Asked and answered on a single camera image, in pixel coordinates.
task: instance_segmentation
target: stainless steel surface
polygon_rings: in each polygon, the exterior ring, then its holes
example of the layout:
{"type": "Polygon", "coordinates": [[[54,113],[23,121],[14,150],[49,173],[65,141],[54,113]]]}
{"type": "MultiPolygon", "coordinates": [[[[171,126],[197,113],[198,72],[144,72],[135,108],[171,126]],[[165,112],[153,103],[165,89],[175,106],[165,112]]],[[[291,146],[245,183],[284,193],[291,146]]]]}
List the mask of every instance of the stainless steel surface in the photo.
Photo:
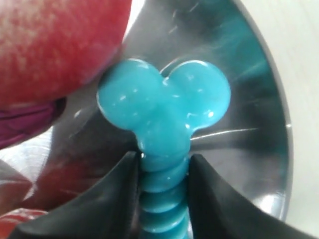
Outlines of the stainless steel surface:
{"type": "MultiPolygon", "coordinates": [[[[242,14],[225,0],[146,0],[143,4],[126,36],[122,58],[149,61],[163,74],[190,59],[219,66],[231,84],[231,106],[218,124],[194,135],[192,153],[203,154],[263,211],[284,219],[291,188],[287,133],[291,126],[274,74],[242,14]]],[[[11,207],[54,208],[64,202],[62,194],[75,197],[126,151],[136,149],[132,133],[114,128],[98,112],[95,91],[96,82],[77,91],[48,131],[0,150],[0,169],[7,172],[0,173],[0,199],[9,184],[24,180],[31,186],[11,207]],[[69,179],[64,168],[75,162],[85,170],[79,178],[69,179]],[[54,183],[39,185],[39,181],[51,171],[53,179],[66,177],[68,183],[55,185],[56,193],[48,196],[54,183]]],[[[2,200],[1,207],[7,208],[2,200]]]]}

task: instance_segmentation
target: red apple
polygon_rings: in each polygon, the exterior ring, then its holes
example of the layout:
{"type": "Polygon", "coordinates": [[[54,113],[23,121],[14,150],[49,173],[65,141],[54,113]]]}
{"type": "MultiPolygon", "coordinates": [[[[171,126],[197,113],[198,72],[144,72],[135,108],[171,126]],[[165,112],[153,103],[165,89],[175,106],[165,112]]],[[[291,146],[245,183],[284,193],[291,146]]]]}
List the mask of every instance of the red apple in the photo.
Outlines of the red apple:
{"type": "Polygon", "coordinates": [[[20,223],[36,219],[47,212],[40,210],[17,209],[0,217],[0,239],[6,239],[14,227],[20,223]]]}
{"type": "Polygon", "coordinates": [[[122,43],[132,0],[0,0],[0,109],[61,98],[122,43]]]}

